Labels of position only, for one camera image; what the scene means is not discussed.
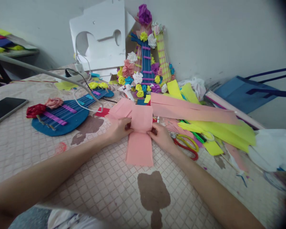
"white plastic bag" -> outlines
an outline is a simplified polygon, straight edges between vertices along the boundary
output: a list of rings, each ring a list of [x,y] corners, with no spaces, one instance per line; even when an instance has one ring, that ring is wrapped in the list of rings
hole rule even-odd
[[[183,85],[190,83],[192,85],[192,89],[195,91],[195,94],[199,101],[203,100],[203,96],[206,93],[206,88],[204,86],[204,80],[196,77],[192,77],[191,79],[182,80],[178,82],[178,86],[182,87]]]
[[[250,159],[268,172],[281,167],[286,171],[286,130],[262,129],[255,131],[256,146],[249,146]]]

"red paper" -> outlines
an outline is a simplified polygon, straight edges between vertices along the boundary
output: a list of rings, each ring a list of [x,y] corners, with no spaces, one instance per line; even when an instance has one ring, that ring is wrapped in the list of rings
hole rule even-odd
[[[103,112],[96,112],[95,116],[98,117],[105,117],[109,113],[110,109],[108,108],[103,108]]]

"scissors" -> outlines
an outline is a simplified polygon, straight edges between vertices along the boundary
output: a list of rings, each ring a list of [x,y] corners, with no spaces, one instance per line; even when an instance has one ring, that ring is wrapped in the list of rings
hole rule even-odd
[[[180,147],[182,147],[184,149],[187,149],[188,151],[192,152],[195,155],[195,157],[190,157],[193,161],[197,161],[198,160],[197,151],[199,151],[199,147],[198,147],[198,145],[196,144],[196,142],[192,138],[190,138],[189,136],[186,136],[186,135],[180,135],[180,134],[176,135],[176,134],[173,134],[173,133],[171,133],[170,135],[171,135],[175,145],[178,145],[178,146],[180,146]],[[191,146],[184,138],[189,139],[191,141],[191,143],[193,144],[193,146]],[[181,143],[179,143],[177,141],[177,139],[182,141],[186,146],[184,146]]]

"yellow scissors handle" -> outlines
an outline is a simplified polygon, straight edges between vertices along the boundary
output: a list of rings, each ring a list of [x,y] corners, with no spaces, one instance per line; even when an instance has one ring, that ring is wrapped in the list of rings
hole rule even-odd
[[[176,136],[177,139],[179,139],[180,141],[182,141],[187,147],[189,147],[190,149],[198,152],[199,151],[199,147],[197,145],[197,143],[192,139],[190,138],[189,136],[186,136],[186,135],[177,135]],[[191,141],[191,143],[194,145],[194,147],[192,145],[190,145],[186,140],[184,140],[183,138],[187,138]]]

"pink paper flower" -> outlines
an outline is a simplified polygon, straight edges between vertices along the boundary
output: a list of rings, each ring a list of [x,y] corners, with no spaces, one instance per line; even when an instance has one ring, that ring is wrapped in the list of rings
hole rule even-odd
[[[134,63],[130,63],[129,60],[124,60],[123,76],[128,77],[134,74]]]
[[[158,76],[162,76],[162,68],[161,67],[158,70]]]
[[[53,98],[53,99],[49,98],[48,101],[45,103],[45,105],[50,109],[54,109],[61,106],[63,102],[64,101],[61,98]]]

